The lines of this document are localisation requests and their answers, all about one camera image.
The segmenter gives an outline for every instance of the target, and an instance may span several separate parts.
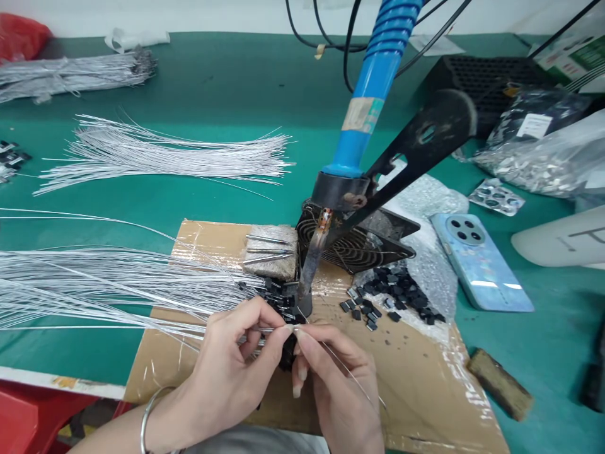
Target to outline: green workbench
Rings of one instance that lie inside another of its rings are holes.
[[[525,55],[512,35],[458,36],[477,56]],[[47,55],[100,55],[100,38],[53,41]],[[76,114],[118,119],[122,109],[143,126],[202,141],[243,141],[276,127],[292,136],[287,154],[297,165],[283,186],[235,182],[274,201],[217,182],[179,176],[139,176],[85,183],[32,197],[36,178],[0,185],[0,206],[93,214],[144,224],[175,236],[183,218],[249,224],[292,224],[313,188],[316,172],[331,160],[350,94],[342,83],[342,55],[321,60],[293,37],[236,33],[173,34],[153,48],[157,75],[144,86],[55,96],[45,105],[18,100],[0,105],[0,139],[16,141],[34,160],[23,173],[38,175],[73,138]],[[405,59],[411,58],[408,49]],[[361,56],[352,55],[356,80]],[[385,104],[364,165],[373,162],[415,113],[421,84],[436,58],[423,58],[397,79]],[[469,194],[485,177],[471,164],[446,159],[430,173]],[[508,218],[471,206],[479,215],[536,307],[535,313],[487,313],[459,293],[456,322],[472,351],[486,349],[535,397],[528,419],[515,422],[493,404],[513,453],[602,453],[605,418],[577,394],[604,308],[602,271],[540,268],[511,247],[512,233],[572,212],[569,203],[518,191],[527,200]],[[9,212],[0,214],[11,216]],[[107,244],[170,253],[170,241],[122,224],[98,221],[0,221],[1,249]],[[142,332],[44,330],[0,333],[2,370],[71,376],[124,386]]]

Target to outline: light blue phone case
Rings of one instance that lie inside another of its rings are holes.
[[[534,311],[479,218],[472,214],[435,214],[431,221],[473,306],[488,311]]]

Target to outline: hand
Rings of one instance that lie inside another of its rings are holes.
[[[255,325],[275,330],[248,364],[261,336],[251,329]],[[213,314],[193,373],[151,412],[147,449],[161,454],[188,448],[248,417],[265,395],[293,329],[259,296],[233,311]],[[239,346],[244,335],[247,340]]]
[[[384,453],[374,358],[332,325],[298,325],[295,334],[293,394],[300,396],[310,368],[321,432],[330,452]],[[347,365],[368,396],[320,342]]]

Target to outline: blue soldering iron handle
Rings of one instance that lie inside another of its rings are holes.
[[[361,158],[422,5],[422,0],[383,0],[342,125],[336,155],[323,172],[348,178],[359,178],[363,174],[359,168]]]

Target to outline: woman's left hand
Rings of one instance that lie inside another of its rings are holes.
[[[261,336],[255,326],[275,330],[247,363]],[[265,395],[293,328],[259,296],[212,315],[193,373],[151,412],[147,449],[161,454],[188,448],[248,417]],[[238,345],[244,335],[246,342]]]

